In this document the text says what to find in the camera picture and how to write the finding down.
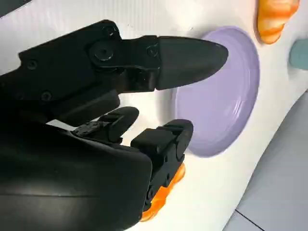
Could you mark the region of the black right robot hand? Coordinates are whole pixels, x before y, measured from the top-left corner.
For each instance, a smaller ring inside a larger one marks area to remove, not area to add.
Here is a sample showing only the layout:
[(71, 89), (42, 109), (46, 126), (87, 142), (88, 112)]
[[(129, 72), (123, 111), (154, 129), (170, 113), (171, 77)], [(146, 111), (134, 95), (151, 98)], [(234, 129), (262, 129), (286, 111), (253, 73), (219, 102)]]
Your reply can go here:
[(139, 110), (123, 93), (209, 78), (229, 52), (185, 37), (122, 39), (102, 20), (19, 54), (0, 77), (0, 228), (123, 231), (154, 217), (185, 175), (193, 124), (122, 136)]

